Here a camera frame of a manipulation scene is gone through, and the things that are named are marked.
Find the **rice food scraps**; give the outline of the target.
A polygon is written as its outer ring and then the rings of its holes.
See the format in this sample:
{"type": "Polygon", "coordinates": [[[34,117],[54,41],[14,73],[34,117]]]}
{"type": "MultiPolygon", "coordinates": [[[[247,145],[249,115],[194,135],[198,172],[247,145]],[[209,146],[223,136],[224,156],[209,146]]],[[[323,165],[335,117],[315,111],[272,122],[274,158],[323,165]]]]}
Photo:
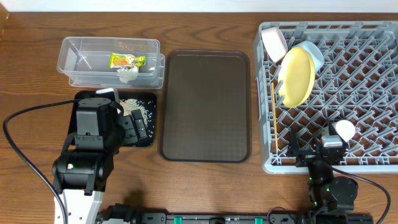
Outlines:
{"type": "Polygon", "coordinates": [[[124,108],[124,116],[128,112],[134,110],[140,110],[144,124],[148,130],[149,137],[153,138],[155,133],[155,112],[156,105],[154,100],[137,100],[137,99],[125,99],[121,100],[120,104],[124,108]]]}

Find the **pale green cup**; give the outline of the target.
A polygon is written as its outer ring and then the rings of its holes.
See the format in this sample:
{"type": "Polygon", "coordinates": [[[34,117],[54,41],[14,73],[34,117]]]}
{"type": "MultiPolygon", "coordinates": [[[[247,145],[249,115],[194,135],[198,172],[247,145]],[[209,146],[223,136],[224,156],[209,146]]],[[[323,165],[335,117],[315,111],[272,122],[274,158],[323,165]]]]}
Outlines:
{"type": "Polygon", "coordinates": [[[356,133],[354,124],[345,119],[334,122],[331,125],[345,142],[349,142],[349,140],[351,140],[356,133]]]}

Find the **white tissue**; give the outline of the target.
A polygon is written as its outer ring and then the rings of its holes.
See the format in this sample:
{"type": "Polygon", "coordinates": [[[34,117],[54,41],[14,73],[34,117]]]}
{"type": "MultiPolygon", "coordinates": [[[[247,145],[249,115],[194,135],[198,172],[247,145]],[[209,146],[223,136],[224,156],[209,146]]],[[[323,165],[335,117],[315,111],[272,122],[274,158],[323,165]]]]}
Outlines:
{"type": "Polygon", "coordinates": [[[137,78],[139,74],[138,67],[120,68],[117,69],[119,80],[123,83],[129,83],[137,78]]]}

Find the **long wooden chopstick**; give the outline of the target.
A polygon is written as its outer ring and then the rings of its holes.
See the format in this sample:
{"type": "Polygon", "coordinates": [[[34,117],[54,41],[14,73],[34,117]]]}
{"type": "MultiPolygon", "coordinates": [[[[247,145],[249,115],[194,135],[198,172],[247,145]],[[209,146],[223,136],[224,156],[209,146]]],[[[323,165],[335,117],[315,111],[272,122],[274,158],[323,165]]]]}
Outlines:
{"type": "Polygon", "coordinates": [[[274,83],[272,82],[271,82],[271,98],[272,98],[272,113],[273,113],[273,125],[274,125],[274,136],[275,136],[275,154],[278,154],[279,145],[278,145],[277,118],[276,118],[276,108],[275,108],[275,88],[274,88],[274,83]]]}

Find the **green snack wrapper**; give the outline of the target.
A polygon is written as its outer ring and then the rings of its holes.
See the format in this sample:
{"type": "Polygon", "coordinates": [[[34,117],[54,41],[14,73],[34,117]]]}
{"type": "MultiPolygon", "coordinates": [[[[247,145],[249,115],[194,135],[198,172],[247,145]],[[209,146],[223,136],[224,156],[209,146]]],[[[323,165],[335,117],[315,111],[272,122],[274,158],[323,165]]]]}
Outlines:
{"type": "Polygon", "coordinates": [[[109,59],[110,68],[132,68],[142,67],[146,64],[146,56],[135,56],[133,54],[112,53],[109,59]]]}

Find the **yellow plate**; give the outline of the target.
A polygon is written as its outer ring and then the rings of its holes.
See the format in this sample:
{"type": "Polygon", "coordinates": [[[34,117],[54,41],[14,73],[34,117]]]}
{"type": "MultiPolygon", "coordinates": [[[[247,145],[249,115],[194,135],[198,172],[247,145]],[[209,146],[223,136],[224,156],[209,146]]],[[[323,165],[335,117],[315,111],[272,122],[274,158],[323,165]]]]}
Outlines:
{"type": "Polygon", "coordinates": [[[278,94],[289,108],[302,105],[312,92],[315,81],[315,65],[312,56],[302,47],[295,47],[285,55],[278,74],[282,83],[278,94]]]}

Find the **light blue bowl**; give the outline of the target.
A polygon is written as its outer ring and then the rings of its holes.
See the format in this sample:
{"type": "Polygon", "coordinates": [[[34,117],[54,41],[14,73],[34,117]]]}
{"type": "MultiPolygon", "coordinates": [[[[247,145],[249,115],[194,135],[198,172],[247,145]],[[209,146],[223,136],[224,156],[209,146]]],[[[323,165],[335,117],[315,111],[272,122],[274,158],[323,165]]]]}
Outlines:
{"type": "Polygon", "coordinates": [[[312,42],[310,41],[303,41],[295,47],[301,47],[304,50],[306,50],[312,57],[314,66],[315,66],[315,71],[319,72],[322,66],[325,64],[325,59],[323,57],[323,54],[321,53],[320,49],[312,42]]]}

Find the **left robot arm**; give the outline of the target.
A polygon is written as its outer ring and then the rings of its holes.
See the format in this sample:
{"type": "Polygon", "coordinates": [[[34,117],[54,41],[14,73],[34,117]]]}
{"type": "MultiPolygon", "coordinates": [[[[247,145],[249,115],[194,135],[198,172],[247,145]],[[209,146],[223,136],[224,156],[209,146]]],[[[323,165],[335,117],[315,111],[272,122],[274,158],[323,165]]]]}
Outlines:
{"type": "Polygon", "coordinates": [[[118,100],[78,101],[76,131],[53,164],[55,223],[94,223],[103,201],[114,156],[123,145],[148,136],[140,110],[124,114],[118,100]]]}

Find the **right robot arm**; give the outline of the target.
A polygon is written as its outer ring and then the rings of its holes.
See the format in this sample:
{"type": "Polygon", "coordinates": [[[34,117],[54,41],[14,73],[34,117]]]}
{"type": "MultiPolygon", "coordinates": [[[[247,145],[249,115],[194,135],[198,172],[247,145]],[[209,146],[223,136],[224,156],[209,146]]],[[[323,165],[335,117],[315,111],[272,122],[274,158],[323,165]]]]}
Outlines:
{"type": "Polygon", "coordinates": [[[343,159],[347,143],[335,132],[323,136],[321,143],[302,149],[294,129],[287,154],[295,157],[296,167],[306,167],[310,175],[309,196],[315,208],[299,218],[299,223],[347,223],[346,213],[354,210],[358,183],[345,176],[335,177],[333,165],[343,159]]]}

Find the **grey dishwasher rack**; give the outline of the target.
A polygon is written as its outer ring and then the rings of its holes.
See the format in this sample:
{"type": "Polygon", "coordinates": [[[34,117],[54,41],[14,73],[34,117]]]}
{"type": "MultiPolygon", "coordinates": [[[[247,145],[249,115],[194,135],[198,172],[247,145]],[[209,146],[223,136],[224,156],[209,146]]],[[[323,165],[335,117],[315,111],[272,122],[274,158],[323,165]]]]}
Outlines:
{"type": "Polygon", "coordinates": [[[254,39],[254,69],[259,95],[261,166],[268,174],[305,174],[287,155],[290,129],[299,146],[311,148],[321,141],[329,124],[351,121],[356,133],[338,168],[354,174],[397,172],[397,22],[318,21],[263,22],[259,30],[277,27],[289,47],[314,43],[325,64],[315,77],[308,99],[286,107],[278,94],[280,63],[265,50],[261,34],[254,39]],[[275,154],[271,82],[279,152],[275,154]]]}

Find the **black plastic tray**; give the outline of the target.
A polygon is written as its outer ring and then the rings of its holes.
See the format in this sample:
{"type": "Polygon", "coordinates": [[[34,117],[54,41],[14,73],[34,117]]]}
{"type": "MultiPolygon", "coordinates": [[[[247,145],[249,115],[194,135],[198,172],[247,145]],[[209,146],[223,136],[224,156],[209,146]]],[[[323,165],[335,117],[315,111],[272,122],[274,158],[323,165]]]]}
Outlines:
{"type": "MultiPolygon", "coordinates": [[[[111,98],[114,94],[111,93],[110,96],[98,96],[94,90],[83,90],[79,91],[75,95],[75,99],[84,98],[94,98],[94,97],[104,97],[111,98]]],[[[157,96],[155,93],[143,92],[143,91],[119,91],[120,104],[124,108],[124,116],[128,112],[133,110],[140,110],[148,137],[145,139],[140,139],[135,144],[127,144],[127,147],[148,147],[154,142],[155,138],[155,119],[157,111],[157,96]]],[[[76,127],[76,109],[77,105],[73,105],[72,114],[70,118],[70,124],[68,129],[68,134],[77,131],[76,127]]]]}

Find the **brown serving tray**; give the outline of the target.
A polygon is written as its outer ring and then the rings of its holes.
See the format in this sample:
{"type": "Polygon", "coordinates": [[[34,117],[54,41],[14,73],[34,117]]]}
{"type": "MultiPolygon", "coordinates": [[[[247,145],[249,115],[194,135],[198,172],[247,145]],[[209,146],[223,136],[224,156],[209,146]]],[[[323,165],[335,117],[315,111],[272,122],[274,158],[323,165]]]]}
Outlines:
{"type": "Polygon", "coordinates": [[[240,51],[176,50],[167,59],[159,154],[239,164],[251,155],[250,61],[240,51]]]}

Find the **clear plastic bin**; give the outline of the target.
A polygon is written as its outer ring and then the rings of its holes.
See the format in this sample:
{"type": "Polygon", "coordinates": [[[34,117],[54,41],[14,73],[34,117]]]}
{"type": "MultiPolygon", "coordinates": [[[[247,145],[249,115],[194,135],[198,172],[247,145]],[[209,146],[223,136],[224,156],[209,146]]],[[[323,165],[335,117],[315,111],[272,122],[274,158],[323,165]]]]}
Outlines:
{"type": "Polygon", "coordinates": [[[156,39],[121,37],[66,37],[62,42],[58,72],[69,77],[71,86],[159,90],[164,84],[165,56],[156,39]],[[117,69],[110,68],[112,53],[146,56],[137,78],[119,80],[117,69]]]}

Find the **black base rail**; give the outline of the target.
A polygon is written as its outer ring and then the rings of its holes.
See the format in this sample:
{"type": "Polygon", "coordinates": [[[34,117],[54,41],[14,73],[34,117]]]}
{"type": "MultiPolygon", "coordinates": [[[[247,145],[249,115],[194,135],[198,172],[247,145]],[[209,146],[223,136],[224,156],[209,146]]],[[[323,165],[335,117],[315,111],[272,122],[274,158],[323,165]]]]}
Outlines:
{"type": "Polygon", "coordinates": [[[288,223],[346,223],[372,224],[369,215],[326,215],[311,213],[290,213],[280,207],[273,208],[267,214],[167,214],[163,212],[143,212],[125,205],[116,204],[99,212],[95,224],[288,224],[288,223]]]}

